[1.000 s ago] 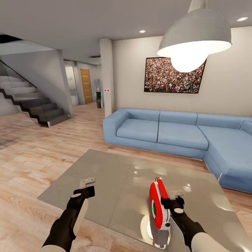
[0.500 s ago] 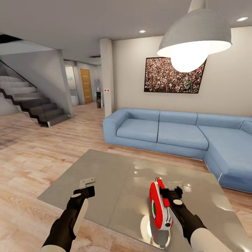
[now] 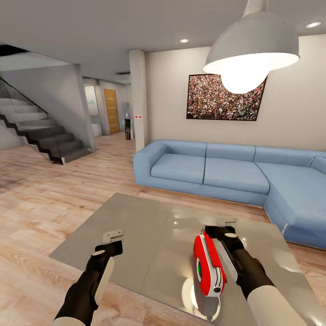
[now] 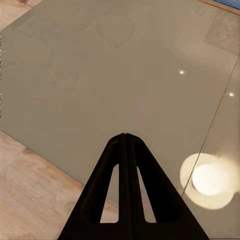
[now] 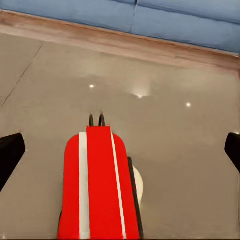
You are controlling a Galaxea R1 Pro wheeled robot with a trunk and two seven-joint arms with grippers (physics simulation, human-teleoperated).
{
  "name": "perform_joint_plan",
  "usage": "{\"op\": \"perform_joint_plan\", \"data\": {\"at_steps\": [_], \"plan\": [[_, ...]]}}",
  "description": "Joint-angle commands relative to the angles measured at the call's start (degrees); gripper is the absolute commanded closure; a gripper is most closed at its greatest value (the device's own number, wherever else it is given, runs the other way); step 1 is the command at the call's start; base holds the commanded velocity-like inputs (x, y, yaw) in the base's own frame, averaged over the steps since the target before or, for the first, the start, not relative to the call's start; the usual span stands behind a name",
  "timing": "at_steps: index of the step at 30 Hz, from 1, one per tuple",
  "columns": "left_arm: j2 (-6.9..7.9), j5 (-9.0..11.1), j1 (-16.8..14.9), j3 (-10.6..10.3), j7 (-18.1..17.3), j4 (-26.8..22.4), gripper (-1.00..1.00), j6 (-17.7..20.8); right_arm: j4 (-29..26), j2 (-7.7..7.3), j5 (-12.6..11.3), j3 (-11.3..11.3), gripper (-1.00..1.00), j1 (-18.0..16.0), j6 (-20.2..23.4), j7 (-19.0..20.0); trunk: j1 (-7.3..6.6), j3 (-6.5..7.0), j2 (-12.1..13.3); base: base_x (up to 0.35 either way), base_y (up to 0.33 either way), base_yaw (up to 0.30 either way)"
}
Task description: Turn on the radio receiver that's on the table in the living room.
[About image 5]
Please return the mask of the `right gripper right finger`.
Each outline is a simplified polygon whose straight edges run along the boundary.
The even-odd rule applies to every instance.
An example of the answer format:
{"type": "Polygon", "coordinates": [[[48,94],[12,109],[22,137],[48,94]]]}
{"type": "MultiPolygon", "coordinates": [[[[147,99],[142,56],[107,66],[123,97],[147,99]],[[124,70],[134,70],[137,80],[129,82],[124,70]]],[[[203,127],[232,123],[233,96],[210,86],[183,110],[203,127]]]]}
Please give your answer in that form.
{"type": "Polygon", "coordinates": [[[240,135],[229,133],[224,150],[237,170],[240,172],[240,135]]]}

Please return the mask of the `radio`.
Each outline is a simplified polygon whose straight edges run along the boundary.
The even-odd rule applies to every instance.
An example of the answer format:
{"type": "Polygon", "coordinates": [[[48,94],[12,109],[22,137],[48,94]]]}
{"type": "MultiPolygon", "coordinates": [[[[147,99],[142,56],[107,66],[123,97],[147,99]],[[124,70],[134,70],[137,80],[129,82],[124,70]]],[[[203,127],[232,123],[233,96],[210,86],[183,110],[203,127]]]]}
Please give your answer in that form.
{"type": "Polygon", "coordinates": [[[57,240],[144,240],[133,162],[103,114],[65,148],[57,240]]]}

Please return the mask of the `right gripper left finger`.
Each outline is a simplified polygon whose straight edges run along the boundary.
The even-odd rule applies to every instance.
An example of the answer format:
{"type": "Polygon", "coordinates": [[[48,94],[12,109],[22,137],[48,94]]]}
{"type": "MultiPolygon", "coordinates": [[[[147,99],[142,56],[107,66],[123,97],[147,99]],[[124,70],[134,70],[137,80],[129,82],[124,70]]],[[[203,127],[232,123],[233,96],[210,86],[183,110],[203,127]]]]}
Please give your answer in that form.
{"type": "Polygon", "coordinates": [[[0,138],[0,192],[26,151],[21,133],[0,138]]]}

